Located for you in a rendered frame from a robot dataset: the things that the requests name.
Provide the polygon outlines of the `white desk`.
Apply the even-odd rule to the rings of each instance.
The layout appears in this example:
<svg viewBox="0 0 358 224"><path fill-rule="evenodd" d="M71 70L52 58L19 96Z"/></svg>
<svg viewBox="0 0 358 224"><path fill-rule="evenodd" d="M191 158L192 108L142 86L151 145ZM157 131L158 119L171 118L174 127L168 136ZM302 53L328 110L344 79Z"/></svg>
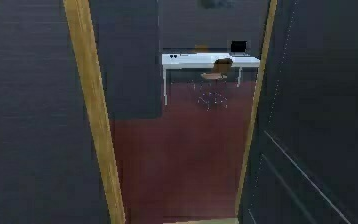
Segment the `white desk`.
<svg viewBox="0 0 358 224"><path fill-rule="evenodd" d="M177 58L171 59L169 55L178 55ZM256 68L260 67L260 60L253 56L248 57L236 57L229 53L192 53L192 54L174 54L167 53L161 56L162 65L162 78L163 78L163 96L164 104L168 105L167 95L167 71L168 70L180 70L180 69L191 69L191 68L212 68L214 62L217 59L231 58L233 60L232 67L239 69L238 84L240 86L243 69L244 68Z"/></svg>

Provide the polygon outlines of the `brown office chair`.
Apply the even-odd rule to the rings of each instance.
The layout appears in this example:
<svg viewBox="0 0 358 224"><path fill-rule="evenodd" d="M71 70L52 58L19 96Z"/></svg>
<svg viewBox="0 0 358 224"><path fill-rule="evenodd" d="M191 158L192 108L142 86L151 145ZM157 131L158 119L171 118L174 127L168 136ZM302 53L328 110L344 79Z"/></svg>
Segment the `brown office chair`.
<svg viewBox="0 0 358 224"><path fill-rule="evenodd" d="M232 64L231 58L217 59L211 71L201 75L198 102L205 104L208 110L212 105L227 104L227 98L223 92L227 84L227 73Z"/></svg>

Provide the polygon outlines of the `black laptop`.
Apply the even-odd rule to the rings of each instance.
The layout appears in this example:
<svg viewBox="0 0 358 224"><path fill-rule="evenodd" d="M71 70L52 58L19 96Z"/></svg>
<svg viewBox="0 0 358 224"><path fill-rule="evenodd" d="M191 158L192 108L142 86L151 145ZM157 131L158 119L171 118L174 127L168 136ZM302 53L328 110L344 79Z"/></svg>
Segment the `black laptop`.
<svg viewBox="0 0 358 224"><path fill-rule="evenodd" d="M232 41L230 44L230 54L236 57L248 57L248 42L247 41Z"/></svg>

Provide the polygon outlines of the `dark room door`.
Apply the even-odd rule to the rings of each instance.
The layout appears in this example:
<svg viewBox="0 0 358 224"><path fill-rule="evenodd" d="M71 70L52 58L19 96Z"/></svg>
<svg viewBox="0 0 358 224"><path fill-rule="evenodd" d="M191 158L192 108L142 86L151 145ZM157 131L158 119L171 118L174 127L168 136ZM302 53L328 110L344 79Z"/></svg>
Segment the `dark room door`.
<svg viewBox="0 0 358 224"><path fill-rule="evenodd" d="M358 224L358 0L279 0L240 224Z"/></svg>

